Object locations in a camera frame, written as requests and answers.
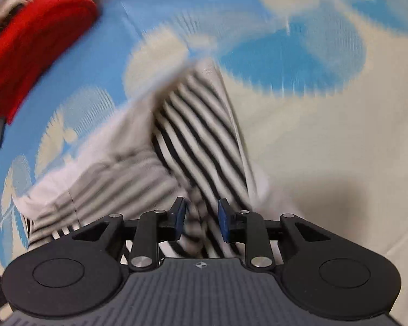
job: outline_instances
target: metal pin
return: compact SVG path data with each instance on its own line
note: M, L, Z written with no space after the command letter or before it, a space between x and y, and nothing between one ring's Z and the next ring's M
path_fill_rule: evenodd
M131 259L131 264L135 267L148 267L153 260L148 256L136 256Z
M269 267L272 264L272 260L266 256L257 256L251 259L251 265L254 267Z

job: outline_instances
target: gray ribbed surface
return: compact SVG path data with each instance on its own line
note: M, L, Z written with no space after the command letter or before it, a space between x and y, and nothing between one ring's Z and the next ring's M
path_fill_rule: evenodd
M166 259L156 271L131 275L107 305L68 320L14 313L6 326L395 326L386 316L354 322L321 319L294 305L271 275L238 259Z

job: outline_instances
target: black and white striped cloth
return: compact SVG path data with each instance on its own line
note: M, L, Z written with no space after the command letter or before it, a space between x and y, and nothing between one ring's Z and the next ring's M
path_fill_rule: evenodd
M221 77L211 62L182 77L153 113L148 146L94 163L42 216L29 234L31 248L110 213L136 219L169 209L177 196L190 201L184 234L162 243L166 256L228 257L240 252L223 242L218 200L250 209L237 128Z

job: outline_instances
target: red fabric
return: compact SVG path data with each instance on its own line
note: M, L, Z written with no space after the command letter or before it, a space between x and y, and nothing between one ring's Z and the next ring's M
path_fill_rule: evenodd
M0 117L11 123L42 73L97 16L92 0L34 0L14 17L0 34Z

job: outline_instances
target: bed sheet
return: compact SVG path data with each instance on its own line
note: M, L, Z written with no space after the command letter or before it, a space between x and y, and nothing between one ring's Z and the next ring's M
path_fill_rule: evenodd
M397 264L403 292L394 313L408 325L408 0L103 0L101 7L96 25L6 128L0 273L27 248L13 197L73 157L151 84L212 55L251 158L307 218Z

